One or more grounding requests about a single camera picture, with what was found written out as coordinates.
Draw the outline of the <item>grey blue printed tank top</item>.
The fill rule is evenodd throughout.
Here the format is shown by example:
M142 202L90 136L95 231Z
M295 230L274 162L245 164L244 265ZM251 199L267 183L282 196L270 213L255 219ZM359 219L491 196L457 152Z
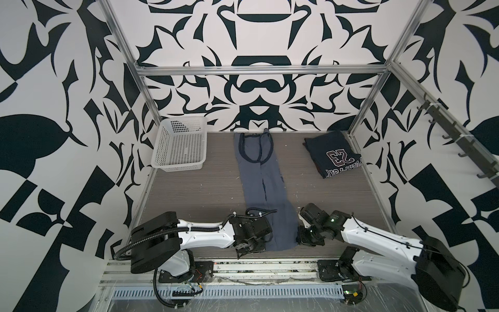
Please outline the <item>grey blue printed tank top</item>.
M298 216L288 201L270 132L266 129L260 134L236 133L234 148L247 210L253 213L259 208L272 212L266 216L273 235L266 243L266 250L293 249L298 245Z

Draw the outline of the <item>navy tank top red trim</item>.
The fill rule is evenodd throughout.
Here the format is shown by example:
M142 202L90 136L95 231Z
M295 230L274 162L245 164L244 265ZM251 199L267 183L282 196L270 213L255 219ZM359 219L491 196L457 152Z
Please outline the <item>navy tank top red trim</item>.
M361 155L352 150L340 131L305 138L303 145L323 179L359 168L363 164Z

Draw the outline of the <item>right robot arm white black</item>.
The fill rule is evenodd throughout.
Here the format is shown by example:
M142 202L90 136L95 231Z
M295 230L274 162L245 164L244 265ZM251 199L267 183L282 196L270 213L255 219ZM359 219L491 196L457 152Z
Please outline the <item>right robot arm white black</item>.
M326 240L347 244L339 259L319 261L323 282L357 282L377 278L417 290L435 307L457 311L467 269L434 237L424 240L395 235L354 215L327 213L314 204L300 209L297 241L323 246Z

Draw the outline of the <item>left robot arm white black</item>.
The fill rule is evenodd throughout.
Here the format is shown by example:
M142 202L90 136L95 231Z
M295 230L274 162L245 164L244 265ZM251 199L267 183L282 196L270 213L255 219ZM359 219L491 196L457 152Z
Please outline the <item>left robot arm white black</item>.
M179 277L191 270L194 248L231 248L238 257L263 252L273 238L267 214L233 213L222 222L199 223L163 213L132 230L131 273L162 270Z

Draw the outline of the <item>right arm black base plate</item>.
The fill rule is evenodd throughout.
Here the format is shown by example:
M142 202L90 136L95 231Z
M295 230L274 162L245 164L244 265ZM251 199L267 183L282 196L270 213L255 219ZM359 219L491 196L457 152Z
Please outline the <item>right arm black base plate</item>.
M323 282L346 281L351 278L344 261L340 260L318 260L318 277Z

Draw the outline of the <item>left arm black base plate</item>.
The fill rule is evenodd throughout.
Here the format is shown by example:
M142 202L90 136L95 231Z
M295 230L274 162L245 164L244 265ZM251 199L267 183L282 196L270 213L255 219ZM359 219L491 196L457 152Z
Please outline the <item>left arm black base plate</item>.
M164 270L160 270L158 281L159 283L201 283L213 277L213 270L213 261L195 261L187 273L177 277L172 276Z

